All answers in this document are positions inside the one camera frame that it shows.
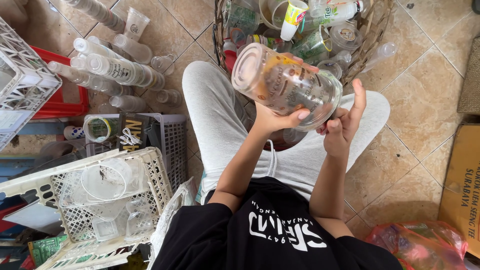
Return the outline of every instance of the tiled floor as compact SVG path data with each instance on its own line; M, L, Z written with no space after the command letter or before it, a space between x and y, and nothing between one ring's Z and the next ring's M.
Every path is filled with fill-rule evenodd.
M173 53L175 72L166 89L182 91L181 77L192 61L216 62L211 39L213 0L102 0L115 11L132 6L152 21L140 42L155 55ZM34 46L72 56L77 37L95 35L112 41L114 34L51 0L29 0L30 28L25 40ZM456 113L471 40L480 32L480 15L470 0L397 0L384 41L398 45L398 53L365 74L368 90L382 92L391 104L390 119L347 173L347 226L365 237L377 224L392 221L435 220L453 135L461 121ZM351 86L344 93L351 93ZM155 92L136 89L151 111L188 114L156 102ZM91 93L91 113L107 97ZM200 177L201 155L188 122L189 174Z

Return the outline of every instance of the stacked plastic cups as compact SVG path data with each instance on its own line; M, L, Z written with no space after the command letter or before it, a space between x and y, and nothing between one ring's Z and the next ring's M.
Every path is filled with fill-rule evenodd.
M97 0L62 0L67 5L85 13L90 18L120 34L125 30L125 21Z
M115 59L99 54L87 57L87 69L94 74L114 80L121 85L161 90L165 86L162 74L149 66L126 59Z

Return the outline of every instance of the white plastic crate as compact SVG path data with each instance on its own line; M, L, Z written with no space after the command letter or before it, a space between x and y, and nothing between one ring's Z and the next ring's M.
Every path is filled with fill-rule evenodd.
M187 181L187 117L182 114L160 114L160 113L140 113L154 117L161 125L162 128L162 156L163 163L167 169L168 179L172 186L173 193L177 191L177 188L185 181ZM100 116L105 118L118 118L119 114L89 114L85 116L87 119L90 116ZM87 143L87 156L91 157L108 151L107 147L101 144L88 144L91 143L88 138ZM115 148L110 143L105 143L110 148Z
M58 207L63 179L69 173L82 170L92 164L109 158L138 158L142 160L149 175L150 191L139 194L148 199L150 209L154 214L153 223L156 227L158 217L172 197L162 154L157 148L147 147L135 152L119 153L118 149L95 155L83 160L74 161L56 168L36 172L24 177L0 183L0 191L6 196L23 194L35 189L40 203L45 205L52 201ZM148 243L151 234L141 235L135 241L125 241L123 236L107 241L97 241L92 227L93 213L87 208L58 208L62 226L68 238L61 243L60 250L37 269L95 270L127 262L127 256L141 243Z
M0 58L15 72L13 79L0 89L1 151L60 88L62 81L2 18Z

